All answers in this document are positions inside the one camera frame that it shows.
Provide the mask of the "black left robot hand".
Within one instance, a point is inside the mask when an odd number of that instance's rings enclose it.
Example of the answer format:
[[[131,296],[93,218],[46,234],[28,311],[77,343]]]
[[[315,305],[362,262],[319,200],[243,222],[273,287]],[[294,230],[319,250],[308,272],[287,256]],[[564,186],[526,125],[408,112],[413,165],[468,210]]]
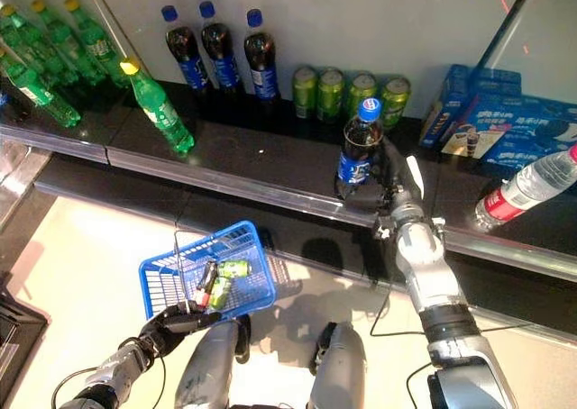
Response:
[[[150,359],[165,357],[189,334],[209,328],[221,319],[220,312],[209,312],[193,301],[174,304],[142,327],[138,345]]]

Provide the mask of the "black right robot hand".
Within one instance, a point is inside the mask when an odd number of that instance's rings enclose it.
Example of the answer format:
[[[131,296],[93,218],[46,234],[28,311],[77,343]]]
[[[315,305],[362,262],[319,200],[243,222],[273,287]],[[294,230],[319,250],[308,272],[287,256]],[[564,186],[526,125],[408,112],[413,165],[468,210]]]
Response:
[[[388,214],[408,203],[422,206],[423,198],[407,159],[384,137],[371,167],[370,183],[357,186],[343,202],[347,208]]]

